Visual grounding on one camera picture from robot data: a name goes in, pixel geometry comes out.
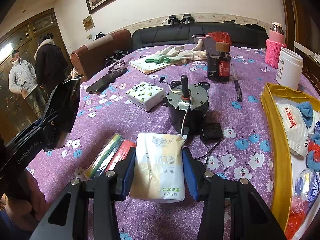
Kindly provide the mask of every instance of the square tissue pack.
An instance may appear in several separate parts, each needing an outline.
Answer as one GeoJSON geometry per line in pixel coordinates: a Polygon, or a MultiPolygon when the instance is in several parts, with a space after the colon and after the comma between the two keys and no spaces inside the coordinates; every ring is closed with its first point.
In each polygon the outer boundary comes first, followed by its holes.
{"type": "Polygon", "coordinates": [[[126,92],[128,99],[145,111],[149,111],[165,97],[161,87],[142,82],[126,92]]]}

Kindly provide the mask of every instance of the smartphone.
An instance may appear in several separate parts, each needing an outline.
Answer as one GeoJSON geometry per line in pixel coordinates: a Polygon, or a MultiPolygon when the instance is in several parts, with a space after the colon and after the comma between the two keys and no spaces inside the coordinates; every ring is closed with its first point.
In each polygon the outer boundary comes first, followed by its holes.
{"type": "Polygon", "coordinates": [[[127,71],[127,68],[113,70],[113,73],[108,73],[107,75],[103,76],[98,81],[93,83],[90,87],[88,87],[85,91],[89,94],[100,94],[106,88],[108,88],[108,86],[113,83],[116,78],[122,76],[127,71]]]}

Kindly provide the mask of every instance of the metal motor plate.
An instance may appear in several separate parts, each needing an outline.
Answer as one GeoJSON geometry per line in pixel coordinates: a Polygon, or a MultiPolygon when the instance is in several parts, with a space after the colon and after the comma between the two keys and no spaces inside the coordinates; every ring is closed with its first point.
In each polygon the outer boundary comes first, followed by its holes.
{"type": "MultiPolygon", "coordinates": [[[[182,89],[181,85],[176,86],[176,90],[181,90],[181,89],[182,89]]],[[[208,101],[209,99],[208,92],[201,85],[189,84],[189,89],[191,90],[191,93],[192,93],[192,100],[190,105],[191,110],[203,105],[206,101],[208,101]]],[[[187,102],[183,101],[181,99],[181,96],[182,96],[182,92],[173,93],[170,91],[169,95],[167,95],[167,100],[171,105],[174,106],[175,109],[187,111],[189,101],[187,102]]]]}

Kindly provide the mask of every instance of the fluorescent light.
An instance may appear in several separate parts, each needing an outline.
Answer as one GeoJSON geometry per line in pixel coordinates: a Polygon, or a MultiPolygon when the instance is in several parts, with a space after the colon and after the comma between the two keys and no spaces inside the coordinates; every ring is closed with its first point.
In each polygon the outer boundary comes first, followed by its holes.
{"type": "Polygon", "coordinates": [[[0,50],[0,61],[4,60],[6,57],[10,55],[12,51],[12,43],[10,42],[4,48],[0,50]]]}

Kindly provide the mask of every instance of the white tissue pack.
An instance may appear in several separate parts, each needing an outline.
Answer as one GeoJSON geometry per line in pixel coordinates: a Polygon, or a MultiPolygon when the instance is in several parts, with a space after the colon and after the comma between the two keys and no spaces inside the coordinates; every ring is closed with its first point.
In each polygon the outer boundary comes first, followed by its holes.
{"type": "Polygon", "coordinates": [[[308,131],[300,110],[289,104],[276,104],[287,134],[290,152],[307,156],[308,131]]]}
{"type": "Polygon", "coordinates": [[[179,135],[139,133],[130,197],[156,203],[173,203],[185,198],[179,135]]]}
{"type": "Polygon", "coordinates": [[[128,99],[145,111],[159,104],[165,97],[165,90],[161,87],[142,82],[127,92],[128,99]]]}

